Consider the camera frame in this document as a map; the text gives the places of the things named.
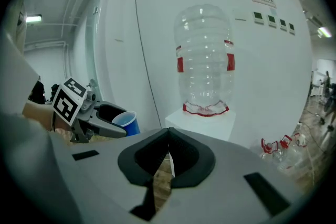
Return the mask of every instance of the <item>white wall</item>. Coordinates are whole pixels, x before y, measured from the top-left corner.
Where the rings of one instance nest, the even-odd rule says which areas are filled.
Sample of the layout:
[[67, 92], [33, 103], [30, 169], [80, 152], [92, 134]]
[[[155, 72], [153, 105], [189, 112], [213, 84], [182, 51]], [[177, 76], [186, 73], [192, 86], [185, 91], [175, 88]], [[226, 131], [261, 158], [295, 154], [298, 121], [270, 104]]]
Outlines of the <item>white wall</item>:
[[63, 46], [25, 51], [24, 57], [35, 72], [41, 76], [46, 100], [50, 100], [51, 86], [61, 84], [65, 80]]
[[87, 10], [85, 10], [76, 27], [73, 44], [69, 48], [71, 75], [80, 84], [89, 84], [89, 77], [86, 64], [85, 33], [87, 22]]
[[141, 49], [135, 0], [102, 0], [107, 3], [105, 12], [105, 59], [99, 63], [97, 76], [107, 70], [115, 104], [138, 114], [142, 132], [159, 128], [154, 100], [145, 69]]
[[173, 25], [177, 14], [196, 4], [219, 6], [231, 17], [236, 71], [232, 107], [237, 113], [230, 140], [246, 147], [279, 140], [294, 130], [311, 75], [311, 45], [299, 0], [275, 0], [278, 16], [294, 24], [296, 35], [234, 21], [232, 9], [271, 14], [251, 0], [137, 0], [140, 31], [161, 123], [181, 107]]

